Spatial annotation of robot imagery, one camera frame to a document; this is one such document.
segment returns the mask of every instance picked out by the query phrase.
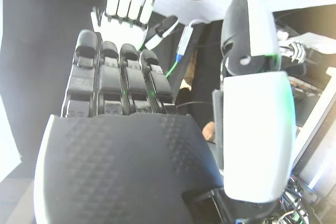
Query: white casing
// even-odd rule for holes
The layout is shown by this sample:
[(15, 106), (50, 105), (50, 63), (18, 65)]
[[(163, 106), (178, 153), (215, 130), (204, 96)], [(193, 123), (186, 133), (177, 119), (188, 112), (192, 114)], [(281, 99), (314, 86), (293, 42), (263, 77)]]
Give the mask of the white casing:
[(256, 203), (278, 199), (291, 171), (295, 110), (285, 72), (224, 78), (224, 189)]

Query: white cable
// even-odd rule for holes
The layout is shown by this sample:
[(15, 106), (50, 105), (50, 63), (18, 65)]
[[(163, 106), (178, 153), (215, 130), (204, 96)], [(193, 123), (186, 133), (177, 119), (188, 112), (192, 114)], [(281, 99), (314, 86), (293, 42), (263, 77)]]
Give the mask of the white cable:
[(283, 214), (283, 215), (278, 219), (277, 224), (281, 224), (281, 221), (284, 219), (284, 217), (286, 217), (286, 216), (288, 216), (288, 215), (291, 215), (291, 214), (294, 214), (294, 210), (289, 211), (289, 212)]

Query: white robotic hand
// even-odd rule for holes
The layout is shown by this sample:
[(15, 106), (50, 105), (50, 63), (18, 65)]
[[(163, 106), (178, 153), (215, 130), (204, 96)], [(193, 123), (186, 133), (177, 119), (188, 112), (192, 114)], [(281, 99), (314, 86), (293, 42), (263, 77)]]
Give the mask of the white robotic hand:
[(103, 41), (113, 41), (118, 50), (126, 43), (139, 50), (154, 3), (155, 0), (107, 0), (101, 20), (95, 12), (91, 13), (93, 29), (101, 34)]

